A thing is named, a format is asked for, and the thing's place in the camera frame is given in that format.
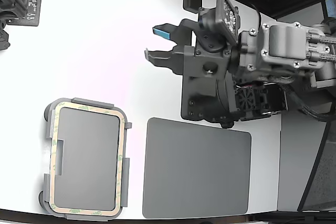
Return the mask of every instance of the dark gray rectangular pad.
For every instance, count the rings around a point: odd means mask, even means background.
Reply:
[[[55,205],[113,210],[119,118],[62,108],[58,139],[64,145],[61,175],[55,178]]]
[[[143,215],[163,219],[245,214],[250,156],[249,133],[150,119]]]

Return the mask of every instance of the blue gripper fingertip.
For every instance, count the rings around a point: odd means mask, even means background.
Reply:
[[[159,35],[160,37],[162,37],[164,39],[170,40],[170,33],[167,33],[166,31],[162,31],[162,30],[158,30],[156,28],[153,28],[153,32],[154,32],[154,34]]]

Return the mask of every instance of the circuit board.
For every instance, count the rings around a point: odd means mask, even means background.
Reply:
[[[29,0],[27,14],[23,18],[7,21],[12,26],[38,26],[40,20],[41,0]]]

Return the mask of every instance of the gray plastic frame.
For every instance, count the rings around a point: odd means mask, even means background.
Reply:
[[[129,123],[127,121],[127,117],[125,113],[119,109],[114,107],[113,104],[108,103],[102,103],[102,102],[96,102],[96,101],[90,101],[80,98],[73,98],[73,99],[67,99],[67,98],[61,98],[53,103],[51,103],[45,110],[45,119],[47,120],[47,139],[52,140],[54,137],[54,122],[55,117],[57,116],[56,107],[63,105],[63,104],[74,104],[74,105],[83,105],[83,106],[90,106],[94,107],[96,109],[106,109],[106,110],[112,110],[116,113],[120,113],[124,120],[124,131],[123,131],[123,149],[122,149],[122,173],[121,173],[121,190],[120,190],[120,208],[117,213],[109,216],[103,216],[103,214],[99,211],[97,214],[92,213],[90,215],[86,215],[83,213],[59,213],[54,211],[55,207],[50,202],[50,181],[51,181],[51,175],[45,174],[44,175],[44,183],[43,183],[43,191],[39,195],[39,201],[41,206],[49,212],[51,215],[56,217],[63,217],[66,219],[72,219],[72,220],[89,220],[89,221],[108,221],[116,218],[122,211],[123,207],[127,207],[128,204],[128,183],[129,183],[129,165],[130,165],[130,159],[125,158],[125,152],[126,152],[126,138],[127,138],[127,129],[130,129],[132,127],[132,123]]]

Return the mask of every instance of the white table surface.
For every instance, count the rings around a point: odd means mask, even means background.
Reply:
[[[46,213],[38,202],[50,157],[43,112],[58,98],[79,97],[113,103],[133,123],[126,151],[128,207],[118,218],[144,218],[146,124],[151,117],[182,121],[182,77],[154,67],[143,51],[174,46],[153,35],[153,26],[197,18],[182,1],[42,0],[39,27],[6,27],[12,45],[0,52],[0,209]],[[204,7],[215,3],[204,0]],[[255,11],[234,3],[241,28],[256,27]],[[253,137],[248,214],[276,210],[281,117],[236,123],[234,129]]]

